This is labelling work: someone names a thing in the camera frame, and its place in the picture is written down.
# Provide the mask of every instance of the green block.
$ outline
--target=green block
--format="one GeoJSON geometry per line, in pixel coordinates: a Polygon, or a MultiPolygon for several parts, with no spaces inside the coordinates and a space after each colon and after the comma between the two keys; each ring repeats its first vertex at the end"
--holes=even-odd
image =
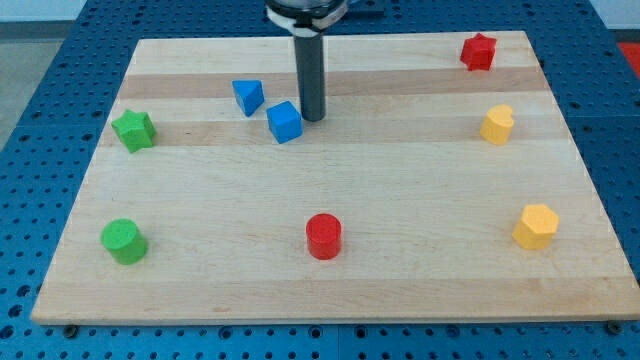
{"type": "Polygon", "coordinates": [[[136,224],[129,219],[110,222],[102,230],[102,245],[122,265],[131,265],[147,253],[147,241],[136,224]]]}
{"type": "Polygon", "coordinates": [[[111,123],[120,141],[130,153],[142,148],[153,147],[156,129],[146,112],[125,110],[121,117],[111,123]]]}

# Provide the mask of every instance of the black cylindrical rod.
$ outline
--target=black cylindrical rod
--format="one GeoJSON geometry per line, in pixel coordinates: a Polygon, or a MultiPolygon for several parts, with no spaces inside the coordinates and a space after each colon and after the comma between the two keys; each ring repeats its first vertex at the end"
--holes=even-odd
{"type": "Polygon", "coordinates": [[[302,117],[308,121],[322,120],[326,112],[322,34],[314,37],[294,36],[294,44],[302,117]]]}

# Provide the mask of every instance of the wooden board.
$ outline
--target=wooden board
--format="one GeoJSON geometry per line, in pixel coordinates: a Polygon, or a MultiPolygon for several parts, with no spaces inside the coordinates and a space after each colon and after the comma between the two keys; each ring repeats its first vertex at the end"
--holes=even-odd
{"type": "Polygon", "coordinates": [[[109,121],[147,111],[156,147],[105,127],[32,318],[45,324],[496,322],[638,318],[640,290],[527,37],[494,68],[458,61],[473,33],[326,38],[328,116],[275,143],[230,81],[297,103],[289,38],[143,40],[109,121]],[[511,141],[479,135],[511,105],[511,141]],[[560,216],[550,247],[511,238],[524,205],[560,216]],[[331,212],[344,248],[306,250],[331,212]],[[148,255],[101,247],[128,217],[148,255]]]}

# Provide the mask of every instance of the blue pegboard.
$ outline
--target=blue pegboard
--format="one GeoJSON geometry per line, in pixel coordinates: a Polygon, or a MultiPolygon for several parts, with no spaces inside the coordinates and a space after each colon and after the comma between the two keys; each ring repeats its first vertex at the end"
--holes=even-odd
{"type": "MultiPolygon", "coordinates": [[[[640,277],[640,83],[589,2],[376,0],[375,8],[330,32],[527,32],[640,277]]],[[[602,322],[83,326],[72,339],[60,327],[32,323],[29,313],[138,39],[266,35],[286,33],[268,21],[261,0],[87,2],[0,154],[0,359],[640,358],[639,322],[623,323],[618,335],[602,322]]]]}

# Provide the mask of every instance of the yellow hexagon block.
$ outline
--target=yellow hexagon block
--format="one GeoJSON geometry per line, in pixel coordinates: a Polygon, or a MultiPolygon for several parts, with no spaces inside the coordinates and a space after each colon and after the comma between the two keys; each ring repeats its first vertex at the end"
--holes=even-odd
{"type": "Polygon", "coordinates": [[[480,135],[494,145],[504,145],[509,140],[513,128],[513,109],[509,105],[494,106],[484,117],[480,135]]]}
{"type": "Polygon", "coordinates": [[[560,217],[547,205],[527,205],[513,230],[513,238],[527,250],[544,249],[558,231],[560,217]]]}

